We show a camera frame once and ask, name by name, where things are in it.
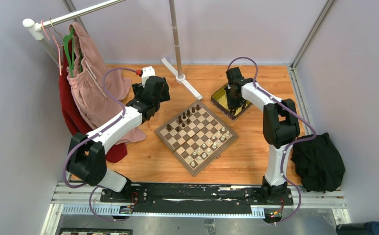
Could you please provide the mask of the wooden chess board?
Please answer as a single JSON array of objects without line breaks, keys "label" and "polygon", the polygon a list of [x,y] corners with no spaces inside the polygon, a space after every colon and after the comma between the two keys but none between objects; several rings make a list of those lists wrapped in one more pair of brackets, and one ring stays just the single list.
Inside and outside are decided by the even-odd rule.
[{"label": "wooden chess board", "polygon": [[[201,108],[192,113],[192,107],[196,108],[197,104]],[[182,119],[185,122],[182,128],[178,116],[187,110],[190,110],[191,115]],[[191,120],[189,124],[186,123],[188,118]],[[171,125],[171,131],[167,130],[167,124]],[[192,176],[198,175],[239,137],[199,100],[157,128],[155,133]]]}]

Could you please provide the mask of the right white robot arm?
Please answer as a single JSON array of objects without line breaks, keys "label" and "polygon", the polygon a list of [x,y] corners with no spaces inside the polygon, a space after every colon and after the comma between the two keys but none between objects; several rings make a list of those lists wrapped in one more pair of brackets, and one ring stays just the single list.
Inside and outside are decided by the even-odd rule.
[{"label": "right white robot arm", "polygon": [[280,99],[264,90],[252,78],[244,78],[238,67],[226,71],[228,85],[225,88],[227,105],[234,114],[249,101],[263,113],[263,135],[269,144],[267,171],[261,186],[262,200],[274,204],[288,193],[285,171],[290,144],[300,134],[300,126],[291,99]]}]

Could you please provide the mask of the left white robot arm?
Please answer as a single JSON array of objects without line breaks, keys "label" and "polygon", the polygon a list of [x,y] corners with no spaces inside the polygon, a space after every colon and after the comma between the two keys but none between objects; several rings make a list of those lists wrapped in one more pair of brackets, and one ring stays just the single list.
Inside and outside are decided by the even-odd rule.
[{"label": "left white robot arm", "polygon": [[71,173],[84,185],[100,186],[113,191],[119,202],[132,195],[131,180],[108,169],[106,154],[131,130],[139,127],[170,100],[169,86],[164,77],[150,76],[145,83],[133,84],[134,99],[110,121],[87,134],[72,136],[63,173]]}]

